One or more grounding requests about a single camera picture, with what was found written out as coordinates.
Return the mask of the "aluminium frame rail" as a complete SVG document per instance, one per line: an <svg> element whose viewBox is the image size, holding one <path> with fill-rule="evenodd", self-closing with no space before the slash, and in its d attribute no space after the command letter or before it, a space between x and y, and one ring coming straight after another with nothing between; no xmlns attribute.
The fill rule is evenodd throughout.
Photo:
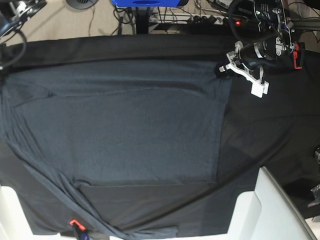
<svg viewBox="0 0 320 240"><path fill-rule="evenodd" d="M301 19L292 19L293 28L296 30L306 31L319 31L320 18L319 17L306 17Z"/></svg>

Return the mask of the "white foam block left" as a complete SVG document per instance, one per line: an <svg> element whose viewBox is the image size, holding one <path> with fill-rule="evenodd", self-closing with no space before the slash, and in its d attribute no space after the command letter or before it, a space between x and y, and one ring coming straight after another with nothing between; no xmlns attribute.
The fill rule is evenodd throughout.
<svg viewBox="0 0 320 240"><path fill-rule="evenodd" d="M34 235L28 224L16 192L8 186L0 187L1 240L60 240L56 235Z"/></svg>

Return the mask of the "black table leg post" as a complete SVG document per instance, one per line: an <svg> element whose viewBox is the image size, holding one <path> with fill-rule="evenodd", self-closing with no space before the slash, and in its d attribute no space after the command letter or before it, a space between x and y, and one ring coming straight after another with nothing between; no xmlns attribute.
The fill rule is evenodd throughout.
<svg viewBox="0 0 320 240"><path fill-rule="evenodd" d="M154 7L134 7L132 9L135 18L137 35L149 33L149 20L153 10Z"/></svg>

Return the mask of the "dark grey long-sleeve T-shirt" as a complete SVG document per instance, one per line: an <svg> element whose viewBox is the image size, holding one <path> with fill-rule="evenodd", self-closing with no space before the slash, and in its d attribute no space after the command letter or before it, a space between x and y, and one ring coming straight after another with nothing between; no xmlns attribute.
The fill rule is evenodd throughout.
<svg viewBox="0 0 320 240"><path fill-rule="evenodd" d="M6 76L0 89L0 180L32 231L77 220L127 240L218 231L217 179L231 80L210 61L76 63Z"/></svg>

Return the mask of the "red and black clamp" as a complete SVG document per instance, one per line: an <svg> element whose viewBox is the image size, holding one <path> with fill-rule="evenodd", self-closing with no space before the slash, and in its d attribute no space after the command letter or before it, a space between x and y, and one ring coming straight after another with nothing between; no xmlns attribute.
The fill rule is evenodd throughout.
<svg viewBox="0 0 320 240"><path fill-rule="evenodd" d="M292 52L293 68L300 70L303 68L304 56L305 56L305 43L297 42Z"/></svg>

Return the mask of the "white power strip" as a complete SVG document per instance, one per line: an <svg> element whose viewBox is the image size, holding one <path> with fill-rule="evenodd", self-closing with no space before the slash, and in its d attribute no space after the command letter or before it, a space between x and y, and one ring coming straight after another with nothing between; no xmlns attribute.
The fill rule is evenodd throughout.
<svg viewBox="0 0 320 240"><path fill-rule="evenodd" d="M155 12L149 18L152 24L199 24L209 23L223 25L224 16L221 15L196 15L189 13Z"/></svg>

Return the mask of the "round grey chair base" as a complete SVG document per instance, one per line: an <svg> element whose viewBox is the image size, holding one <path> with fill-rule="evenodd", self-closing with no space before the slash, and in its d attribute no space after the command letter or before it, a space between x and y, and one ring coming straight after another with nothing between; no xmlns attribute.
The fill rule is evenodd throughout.
<svg viewBox="0 0 320 240"><path fill-rule="evenodd" d="M86 10L93 7L98 0L66 0L66 3L76 10Z"/></svg>

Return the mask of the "blue plastic bin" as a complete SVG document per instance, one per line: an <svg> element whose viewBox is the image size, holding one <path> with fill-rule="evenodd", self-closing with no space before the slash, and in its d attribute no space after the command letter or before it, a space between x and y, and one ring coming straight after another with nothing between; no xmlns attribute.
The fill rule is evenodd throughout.
<svg viewBox="0 0 320 240"><path fill-rule="evenodd" d="M189 0L111 0L117 7L183 7Z"/></svg>

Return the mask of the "blue clamp at bottom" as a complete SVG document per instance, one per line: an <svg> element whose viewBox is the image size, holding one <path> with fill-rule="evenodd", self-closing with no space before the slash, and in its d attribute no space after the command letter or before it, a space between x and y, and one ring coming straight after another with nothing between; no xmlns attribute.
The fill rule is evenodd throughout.
<svg viewBox="0 0 320 240"><path fill-rule="evenodd" d="M76 219L72 219L69 222L69 225L72 227L72 231L77 240L90 240L90 236L88 235L88 231L86 228L80 224Z"/></svg>

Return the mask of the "grey metal bracket right edge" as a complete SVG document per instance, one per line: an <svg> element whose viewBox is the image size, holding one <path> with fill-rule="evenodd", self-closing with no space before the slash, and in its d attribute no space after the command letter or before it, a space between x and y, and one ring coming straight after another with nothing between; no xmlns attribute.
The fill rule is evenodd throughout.
<svg viewBox="0 0 320 240"><path fill-rule="evenodd" d="M317 206L320 204L320 185L318 184L310 190L314 196L314 200L308 204L308 208Z"/></svg>

